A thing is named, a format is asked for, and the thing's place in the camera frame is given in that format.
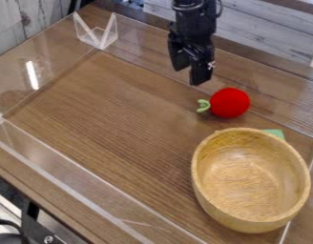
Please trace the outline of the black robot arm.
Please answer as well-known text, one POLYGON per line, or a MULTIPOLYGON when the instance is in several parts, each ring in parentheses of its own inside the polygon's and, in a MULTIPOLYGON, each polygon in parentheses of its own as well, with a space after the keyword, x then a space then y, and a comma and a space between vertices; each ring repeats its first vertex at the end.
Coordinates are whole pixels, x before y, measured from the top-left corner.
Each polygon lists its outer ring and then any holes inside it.
POLYGON ((191 85, 212 79, 216 47, 212 37, 223 15, 223 0, 173 0, 176 20, 170 22, 169 52, 176 71, 191 69, 191 85))

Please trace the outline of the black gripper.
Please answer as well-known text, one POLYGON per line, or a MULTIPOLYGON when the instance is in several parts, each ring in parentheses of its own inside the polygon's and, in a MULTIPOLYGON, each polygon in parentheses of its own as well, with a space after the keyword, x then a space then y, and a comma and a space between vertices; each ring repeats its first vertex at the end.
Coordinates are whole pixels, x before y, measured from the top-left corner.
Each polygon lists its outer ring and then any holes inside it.
POLYGON ((217 4, 173 4, 174 20, 170 22, 169 51, 176 71, 192 65, 191 85, 200 86, 212 79, 215 46, 212 36, 217 31, 217 4))

